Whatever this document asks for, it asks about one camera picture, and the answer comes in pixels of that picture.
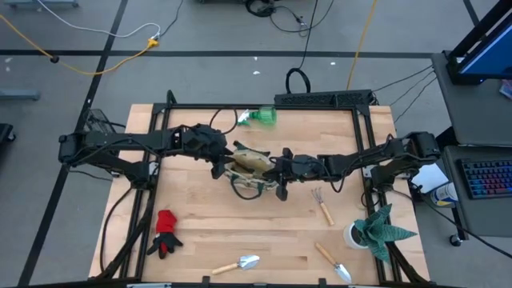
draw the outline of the concrete floor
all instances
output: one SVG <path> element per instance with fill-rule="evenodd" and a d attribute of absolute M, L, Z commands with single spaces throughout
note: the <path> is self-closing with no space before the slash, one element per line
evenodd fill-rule
<path fill-rule="evenodd" d="M 329 2 L 320 0 L 318 15 L 326 11 Z M 482 17 L 496 1 L 471 2 Z M 89 0 L 80 1 L 79 9 L 58 6 L 55 10 L 73 24 L 109 30 L 120 3 L 122 0 Z M 314 2 L 284 0 L 282 4 L 308 21 Z M 128 0 L 119 33 L 148 21 L 166 26 L 177 5 L 177 0 Z M 324 23 L 313 30 L 310 50 L 354 52 L 370 6 L 371 0 L 335 0 Z M 63 56 L 62 60 L 83 70 L 96 69 L 107 36 L 72 30 L 35 8 L 11 10 L 0 6 L 0 14 L 48 50 L 91 51 L 91 56 Z M 276 14 L 275 20 L 296 28 L 294 20 L 284 12 Z M 428 66 L 430 60 L 417 58 L 421 57 L 419 53 L 453 48 L 472 25 L 463 0 L 381 0 L 363 51 L 416 54 L 402 54 L 401 58 L 388 58 L 390 54 L 361 58 L 351 88 L 375 89 Z M 146 28 L 132 38 L 118 38 L 111 54 L 140 50 L 153 33 L 152 28 Z M 5 25 L 0 25 L 0 35 L 0 86 L 42 92 L 38 102 L 0 102 L 0 122 L 12 123 L 18 133 L 18 140 L 0 161 L 0 228 L 4 231 L 0 234 L 0 286 L 16 286 L 60 169 L 58 136 L 73 132 L 84 99 L 94 88 L 91 89 L 91 77 L 52 65 L 47 58 L 7 54 L 5 50 L 31 48 Z M 207 4 L 199 5 L 195 0 L 185 0 L 179 20 L 155 50 L 300 51 L 305 41 L 296 34 L 276 30 L 268 19 L 256 18 L 232 1 L 208 0 Z M 285 92 L 288 69 L 301 60 L 230 55 L 233 53 L 202 57 L 197 52 L 190 57 L 137 58 L 101 78 L 92 106 L 103 109 L 110 120 L 124 122 L 130 105 L 163 102 L 168 89 L 172 89 L 179 102 L 272 103 L 275 94 Z M 110 56 L 106 66 L 121 59 Z M 312 81 L 313 91 L 344 90 L 351 61 L 351 58 L 307 58 L 303 69 Z M 420 78 L 379 91 L 380 103 L 390 104 Z M 294 78 L 292 87 L 297 87 L 294 90 L 299 92 L 303 84 Z M 407 108 L 421 88 L 418 85 L 393 105 L 395 117 Z M 438 134 L 449 125 L 441 92 L 434 82 L 396 127 L 398 134 L 412 130 Z M 84 170 L 105 174 L 90 167 Z M 67 177 L 30 284 L 86 279 L 109 187 L 108 182 L 80 174 Z M 454 232 L 451 224 L 423 206 L 418 207 L 417 213 L 434 281 L 468 287 L 507 286 L 512 282 L 509 259 L 476 240 L 453 248 L 447 241 Z M 511 250 L 511 239 L 490 238 L 489 241 Z"/>

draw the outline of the green plant leaf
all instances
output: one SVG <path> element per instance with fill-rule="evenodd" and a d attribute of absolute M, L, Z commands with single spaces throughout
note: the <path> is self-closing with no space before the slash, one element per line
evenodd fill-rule
<path fill-rule="evenodd" d="M 380 226 L 374 226 L 370 229 L 366 230 L 366 234 L 368 235 L 368 238 L 372 239 L 373 241 L 376 241 L 379 245 L 384 245 L 384 240 L 382 239 L 382 225 Z"/>
<path fill-rule="evenodd" d="M 364 232 L 366 228 L 366 222 L 364 220 L 356 220 L 354 221 L 355 229 Z"/>
<path fill-rule="evenodd" d="M 366 220 L 366 224 L 369 226 L 383 224 L 387 217 L 390 215 L 390 212 L 391 204 L 388 204 L 370 215 Z"/>
<path fill-rule="evenodd" d="M 379 245 L 376 242 L 368 242 L 368 248 L 370 248 L 371 253 L 383 260 L 384 262 L 390 262 L 390 254 L 387 252 L 387 248 L 385 245 Z"/>
<path fill-rule="evenodd" d="M 361 235 L 359 235 L 359 239 L 361 240 L 359 245 L 368 246 L 368 243 L 366 242 L 366 240 L 363 237 L 361 237 Z"/>
<path fill-rule="evenodd" d="M 415 232 L 387 224 L 382 225 L 382 228 L 380 229 L 379 233 L 379 235 L 375 236 L 377 238 L 380 238 L 384 242 L 403 240 L 417 235 L 417 233 Z"/>

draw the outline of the white bottle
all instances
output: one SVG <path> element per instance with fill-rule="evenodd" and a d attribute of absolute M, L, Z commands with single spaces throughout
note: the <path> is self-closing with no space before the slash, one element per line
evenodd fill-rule
<path fill-rule="evenodd" d="M 457 202 L 457 191 L 453 183 L 445 184 L 430 193 L 430 199 L 437 206 L 446 206 Z"/>

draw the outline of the white container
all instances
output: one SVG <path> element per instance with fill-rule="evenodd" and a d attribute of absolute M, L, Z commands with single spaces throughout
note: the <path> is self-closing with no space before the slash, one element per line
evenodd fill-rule
<path fill-rule="evenodd" d="M 443 185 L 430 193 L 430 199 L 437 206 L 446 206 L 457 202 L 457 191 L 453 183 Z"/>
<path fill-rule="evenodd" d="M 353 222 L 343 230 L 343 239 L 345 239 L 345 243 L 352 249 L 368 249 L 368 246 L 361 246 L 354 241 L 352 238 L 352 228 L 355 229 Z"/>

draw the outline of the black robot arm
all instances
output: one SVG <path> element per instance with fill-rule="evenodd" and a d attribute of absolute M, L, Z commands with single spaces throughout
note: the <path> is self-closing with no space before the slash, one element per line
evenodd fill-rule
<path fill-rule="evenodd" d="M 434 136 L 427 132 L 413 132 L 403 138 L 389 135 L 384 144 L 349 155 L 294 156 L 288 148 L 282 153 L 283 156 L 272 158 L 275 168 L 265 172 L 263 177 L 279 184 L 276 194 L 283 201 L 287 197 L 288 182 L 337 182 L 360 168 L 366 168 L 366 176 L 371 178 L 374 188 L 388 190 L 399 174 L 414 176 L 419 168 L 434 163 L 441 156 Z M 391 162 L 377 165 L 386 160 Z"/>
<path fill-rule="evenodd" d="M 125 175 L 135 188 L 147 188 L 153 174 L 150 164 L 128 162 L 118 157 L 120 150 L 147 150 L 158 157 L 184 155 L 212 162 L 212 178 L 224 173 L 224 165 L 232 162 L 233 154 L 226 148 L 226 136 L 207 125 L 178 126 L 148 134 L 118 134 L 91 131 L 63 135 L 58 159 L 68 166 L 91 164 L 109 172 Z M 412 175 L 423 165 L 434 163 L 440 152 L 432 134 L 410 133 L 403 138 L 388 136 L 385 143 L 354 154 L 293 155 L 284 148 L 283 155 L 271 158 L 275 167 L 263 174 L 279 184 L 277 196 L 287 198 L 288 182 L 343 180 L 352 171 L 366 168 L 373 187 L 390 188 L 394 178 L 402 173 Z M 384 166 L 380 162 L 391 160 Z"/>
<path fill-rule="evenodd" d="M 151 163 L 128 162 L 118 157 L 120 150 L 146 150 L 157 157 L 185 155 L 212 162 L 214 179 L 232 162 L 233 152 L 226 148 L 226 137 L 207 125 L 178 126 L 148 134 L 105 134 L 99 131 L 74 133 L 59 138 L 58 160 L 68 166 L 90 164 L 108 172 L 123 174 L 134 188 L 145 189 L 152 183 Z"/>

